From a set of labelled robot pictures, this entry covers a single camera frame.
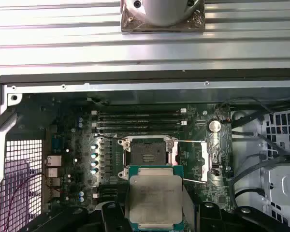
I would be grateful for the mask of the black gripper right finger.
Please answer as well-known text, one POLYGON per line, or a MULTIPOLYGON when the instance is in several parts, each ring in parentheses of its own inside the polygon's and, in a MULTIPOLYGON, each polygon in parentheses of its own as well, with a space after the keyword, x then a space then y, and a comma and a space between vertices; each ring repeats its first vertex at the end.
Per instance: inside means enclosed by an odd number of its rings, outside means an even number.
POLYGON ((232 213, 211 202, 198 205, 196 232, 290 232, 290 227, 250 207, 240 206, 232 213))

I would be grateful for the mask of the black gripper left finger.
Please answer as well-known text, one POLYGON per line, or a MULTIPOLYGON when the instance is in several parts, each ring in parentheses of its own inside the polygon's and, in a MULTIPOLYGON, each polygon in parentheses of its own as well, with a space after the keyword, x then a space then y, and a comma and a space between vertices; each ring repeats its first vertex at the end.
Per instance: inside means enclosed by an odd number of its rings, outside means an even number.
POLYGON ((26 226, 28 232, 131 232, 121 206, 106 202, 89 212, 78 206, 43 213, 26 226))

